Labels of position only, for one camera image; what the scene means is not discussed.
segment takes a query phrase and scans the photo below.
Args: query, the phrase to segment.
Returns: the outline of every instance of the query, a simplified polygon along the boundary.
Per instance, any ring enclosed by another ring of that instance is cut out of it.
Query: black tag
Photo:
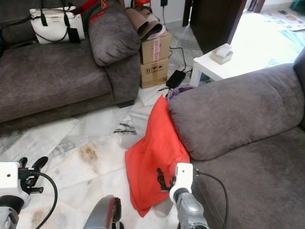
[[[81,43],[78,31],[76,28],[67,28],[68,36],[71,43]]]

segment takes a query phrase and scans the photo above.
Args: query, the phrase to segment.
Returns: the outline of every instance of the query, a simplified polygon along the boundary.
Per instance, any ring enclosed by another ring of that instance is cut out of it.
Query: printed symbol on box
[[[146,69],[145,69],[145,72],[146,72],[146,74],[149,74],[149,73],[152,72],[152,69],[151,69],[151,68],[146,68]]]

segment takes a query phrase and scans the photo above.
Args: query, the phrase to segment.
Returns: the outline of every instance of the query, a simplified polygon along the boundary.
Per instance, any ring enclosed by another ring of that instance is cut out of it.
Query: cardboard box
[[[168,58],[165,58],[157,62],[141,64],[141,88],[166,83],[168,63]]]
[[[171,37],[167,31],[154,40],[142,42],[140,47],[141,63],[148,64],[168,58],[170,42]]]

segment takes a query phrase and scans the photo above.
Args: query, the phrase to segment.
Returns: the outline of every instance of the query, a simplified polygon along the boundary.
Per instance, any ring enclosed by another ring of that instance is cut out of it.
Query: white handbag
[[[75,9],[75,6],[61,7],[54,9],[30,9],[31,24],[40,44],[52,42],[75,42],[73,36],[78,34],[78,40],[84,40],[85,34],[81,21],[81,14],[74,15],[68,10]]]

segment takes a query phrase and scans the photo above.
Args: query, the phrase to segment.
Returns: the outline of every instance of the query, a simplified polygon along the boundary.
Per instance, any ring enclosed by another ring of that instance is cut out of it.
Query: sofa armrest
[[[169,102],[191,157],[208,160],[300,124],[304,96],[292,64],[208,83]]]
[[[136,54],[140,39],[123,7],[116,0],[107,1],[105,13],[91,23],[91,18],[101,11],[101,8],[96,9],[88,20],[95,62],[99,66],[107,66]]]
[[[299,81],[303,88],[303,93],[305,96],[305,48],[301,51],[297,59],[295,60],[294,70],[299,77]],[[305,130],[305,115],[300,126]]]
[[[141,77],[140,65],[140,55],[137,52],[122,61],[104,67],[116,103],[137,98]]]

